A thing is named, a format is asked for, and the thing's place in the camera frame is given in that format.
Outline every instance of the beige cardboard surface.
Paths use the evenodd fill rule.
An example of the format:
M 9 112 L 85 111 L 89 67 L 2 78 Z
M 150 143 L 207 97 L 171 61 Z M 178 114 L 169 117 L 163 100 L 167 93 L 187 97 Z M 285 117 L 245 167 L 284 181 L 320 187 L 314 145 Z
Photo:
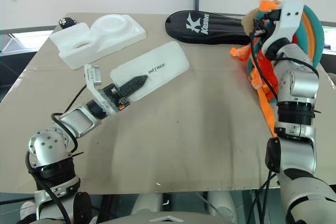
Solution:
M 91 23 L 101 14 L 69 16 Z M 171 40 L 164 32 L 165 15 L 134 18 L 148 39 L 95 63 L 102 70 L 102 87 L 111 82 L 110 70 Z M 244 64 L 229 55 L 229 45 L 180 45 L 189 71 L 79 139 L 78 151 L 85 152 L 74 158 L 80 190 L 123 194 L 241 189 L 257 188 L 266 180 L 270 133 Z M 70 70 L 53 47 L 48 40 L 0 103 L 0 191 L 35 190 L 24 163 L 29 136 L 51 125 L 50 114 L 62 112 L 85 83 L 83 69 Z M 316 175 L 334 184 L 336 174 L 330 171 L 336 168 L 336 93 L 324 70 L 318 70 L 316 109 L 322 114 L 314 120 Z M 91 99 L 86 90 L 77 104 Z

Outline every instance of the gray floor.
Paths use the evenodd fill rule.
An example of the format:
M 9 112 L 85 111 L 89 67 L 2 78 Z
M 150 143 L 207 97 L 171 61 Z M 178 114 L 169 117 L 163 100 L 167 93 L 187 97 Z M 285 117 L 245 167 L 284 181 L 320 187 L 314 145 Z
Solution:
M 235 203 L 239 224 L 246 223 L 247 215 L 249 212 L 249 207 L 251 204 L 252 194 L 251 191 L 231 191 L 233 201 Z M 0 200 L 8 200 L 22 197 L 29 197 L 31 195 L 26 194 L 7 194 L 0 193 Z M 280 200 L 280 190 L 271 189 L 268 196 L 268 204 L 266 211 L 265 224 L 283 224 L 285 223 L 285 211 L 282 208 Z M 100 207 L 100 201 L 102 196 L 92 195 L 91 201 L 92 205 L 95 207 Z M 126 216 L 131 213 L 132 206 L 137 198 L 137 195 L 121 195 L 119 199 L 119 204 L 115 215 L 118 217 Z M 194 193 L 176 193 L 172 195 L 172 210 L 173 211 L 189 211 L 189 212 L 200 212 L 206 214 L 203 202 Z M 11 224 L 16 223 L 20 219 L 19 209 L 22 203 L 15 203 L 10 205 L 0 206 L 0 223 L 1 224 Z M 259 223 L 258 212 L 255 208 L 254 214 L 256 216 L 256 222 L 253 220 L 250 223 Z

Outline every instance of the table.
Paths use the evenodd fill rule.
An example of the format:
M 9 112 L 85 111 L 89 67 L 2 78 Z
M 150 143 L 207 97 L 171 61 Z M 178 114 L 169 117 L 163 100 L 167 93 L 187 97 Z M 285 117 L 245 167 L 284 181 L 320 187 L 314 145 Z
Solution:
M 104 14 L 70 13 L 89 26 Z M 173 40 L 164 30 L 167 15 L 131 14 L 147 39 L 106 56 L 102 87 L 118 65 Z M 257 92 L 245 65 L 230 56 L 231 45 L 179 42 L 190 69 L 131 104 L 79 139 L 74 158 L 81 191 L 89 194 L 204 191 L 259 187 L 267 178 L 266 143 L 270 137 Z M 314 125 L 317 127 L 316 175 L 336 183 L 334 149 L 335 87 L 321 66 Z M 0 104 L 0 191 L 32 193 L 24 163 L 29 136 L 51 125 L 84 85 L 83 68 L 71 70 L 48 39 Z M 91 100 L 84 91 L 78 103 Z

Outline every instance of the black racket cover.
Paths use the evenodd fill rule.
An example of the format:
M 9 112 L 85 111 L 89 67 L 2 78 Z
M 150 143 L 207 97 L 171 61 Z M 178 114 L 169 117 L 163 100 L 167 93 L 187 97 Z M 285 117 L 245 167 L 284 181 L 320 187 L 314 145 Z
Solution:
M 167 18 L 165 28 L 171 37 L 185 43 L 247 45 L 250 38 L 241 24 L 236 18 L 182 10 Z

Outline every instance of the white logo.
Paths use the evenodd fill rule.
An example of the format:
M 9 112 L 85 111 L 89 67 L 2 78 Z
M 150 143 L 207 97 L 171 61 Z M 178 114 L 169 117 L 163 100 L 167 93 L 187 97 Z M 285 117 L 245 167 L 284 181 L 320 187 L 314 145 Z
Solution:
M 187 26 L 188 29 L 191 29 L 192 31 L 195 31 L 195 32 L 199 32 L 199 29 L 196 29 L 196 26 L 201 26 L 201 22 L 200 22 L 201 18 L 198 18 L 197 21 L 193 21 L 191 19 L 191 16 L 190 16 L 190 13 L 189 13 L 189 16 L 187 18 L 187 21 L 189 22 L 189 25 L 188 24 L 185 24 Z
M 202 33 L 204 34 L 208 34 L 208 26 L 209 26 L 209 14 L 204 14 L 204 18 L 203 18 L 203 25 L 201 27 L 201 29 L 197 29 L 197 26 L 201 26 L 201 18 L 198 18 L 198 20 L 193 21 L 191 19 L 191 15 L 189 13 L 189 16 L 187 18 L 187 22 L 189 24 L 185 24 L 186 28 L 190 29 L 191 31 L 195 31 L 196 33 L 198 33 L 200 30 Z

